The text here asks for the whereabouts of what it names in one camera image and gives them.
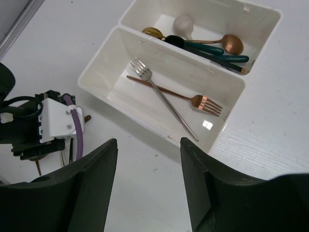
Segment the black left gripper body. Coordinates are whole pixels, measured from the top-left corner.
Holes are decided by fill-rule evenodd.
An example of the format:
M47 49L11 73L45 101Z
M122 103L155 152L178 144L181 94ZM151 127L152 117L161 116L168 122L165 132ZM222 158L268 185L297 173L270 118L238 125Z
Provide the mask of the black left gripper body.
M56 150L65 149L65 139L54 139L41 144L39 135L38 117L42 112L42 101L51 98L57 102L67 104L64 95L49 90L45 93L32 96L19 96L6 100L5 98L15 86L13 73L4 65L0 65L0 113L9 113L13 116L11 122L0 123L0 143L11 144L15 157L29 160L42 153L47 145Z

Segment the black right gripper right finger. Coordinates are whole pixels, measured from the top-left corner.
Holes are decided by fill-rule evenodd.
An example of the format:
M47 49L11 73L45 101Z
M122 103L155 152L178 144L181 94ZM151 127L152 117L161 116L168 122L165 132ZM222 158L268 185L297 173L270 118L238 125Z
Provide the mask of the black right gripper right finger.
M181 139L181 165L195 232L306 232L309 176L263 180L241 173Z

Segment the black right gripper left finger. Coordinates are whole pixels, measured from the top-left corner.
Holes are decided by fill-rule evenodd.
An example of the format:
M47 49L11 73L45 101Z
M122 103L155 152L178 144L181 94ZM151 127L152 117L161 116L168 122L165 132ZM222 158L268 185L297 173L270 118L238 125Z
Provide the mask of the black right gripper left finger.
M2 232L102 232L117 165L117 140L33 181L0 188Z

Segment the copper fork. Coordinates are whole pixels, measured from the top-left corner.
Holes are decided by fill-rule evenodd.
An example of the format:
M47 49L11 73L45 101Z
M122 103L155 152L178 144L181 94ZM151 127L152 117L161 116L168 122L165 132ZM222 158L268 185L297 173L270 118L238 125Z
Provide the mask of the copper fork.
M220 116L221 112L222 112L222 107L215 103L213 100L211 100L209 97L207 96L203 96L203 95L195 95L194 97L187 97L184 95L181 95L179 93L176 93L174 91L171 91L169 89L157 86L159 90L173 95L175 97L190 101L192 106L195 107L198 110L202 110L205 111L207 113L210 113L211 115L214 116Z

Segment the silver fork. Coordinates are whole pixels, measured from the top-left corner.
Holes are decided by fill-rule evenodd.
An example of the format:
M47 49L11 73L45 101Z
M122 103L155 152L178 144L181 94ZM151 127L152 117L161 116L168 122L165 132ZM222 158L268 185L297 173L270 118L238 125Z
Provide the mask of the silver fork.
M150 85L154 88L157 95L162 99L167 108L174 114L174 116L178 119L178 121L182 124L182 126L194 137L194 139L198 142L199 139L186 123L186 121L182 118L179 112L174 108L172 103L166 98L166 96L162 93L161 90L158 89L157 85L152 81L152 71L146 66L141 60L137 57L133 57L130 61L132 68L135 70L137 75L141 78L141 80L150 83Z

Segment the gold spoon green handle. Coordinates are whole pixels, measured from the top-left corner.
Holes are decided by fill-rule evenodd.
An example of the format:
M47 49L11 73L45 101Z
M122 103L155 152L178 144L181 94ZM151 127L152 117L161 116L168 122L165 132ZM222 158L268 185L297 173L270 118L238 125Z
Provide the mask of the gold spoon green handle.
M246 63L249 61L249 57L244 55L210 55L199 50L194 50L194 54L204 58L215 58L232 63Z
M147 28L143 29L142 33L153 36L153 37L158 38L160 40L165 40L165 38L166 38L160 30L153 28L153 27L147 27Z

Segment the large copper spoon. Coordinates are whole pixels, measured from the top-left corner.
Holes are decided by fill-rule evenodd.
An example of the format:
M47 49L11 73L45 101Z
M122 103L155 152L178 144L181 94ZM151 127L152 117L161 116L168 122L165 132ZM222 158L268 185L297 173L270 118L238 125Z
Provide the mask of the large copper spoon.
M215 41L186 40L186 42L192 42L197 44L222 44L223 49L232 55L240 55L244 50L242 40L238 36L233 34L226 34L221 39Z

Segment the black spoon green handle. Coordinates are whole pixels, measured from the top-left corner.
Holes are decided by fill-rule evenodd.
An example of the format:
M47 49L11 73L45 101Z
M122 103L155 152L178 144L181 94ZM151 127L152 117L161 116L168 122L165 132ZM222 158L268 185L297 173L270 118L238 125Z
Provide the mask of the black spoon green handle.
M169 35L164 39L165 42L174 45L179 48L194 48L202 52L210 53L213 55L223 55L224 50L215 46L199 44L194 42L187 42L183 38L176 36L176 35Z

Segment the white handled copper tip utensil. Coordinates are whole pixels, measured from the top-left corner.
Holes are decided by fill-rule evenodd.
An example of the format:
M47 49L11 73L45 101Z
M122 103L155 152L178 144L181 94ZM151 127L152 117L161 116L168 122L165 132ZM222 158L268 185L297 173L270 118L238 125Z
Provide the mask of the white handled copper tip utensil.
M225 60L220 60L220 59L218 59L218 58L216 58L214 56L210 56L210 55L205 54L202 57L204 57L206 59L209 59L209 60L211 60L211 61L213 61L213 62L215 62L217 64L220 64L220 65L222 65L222 66L224 66L226 68L233 69L233 70L235 70L235 71L237 71L237 72L239 72L241 74L246 74L247 73L245 68L242 68L242 67L240 67L238 65L232 64L232 63L227 62Z

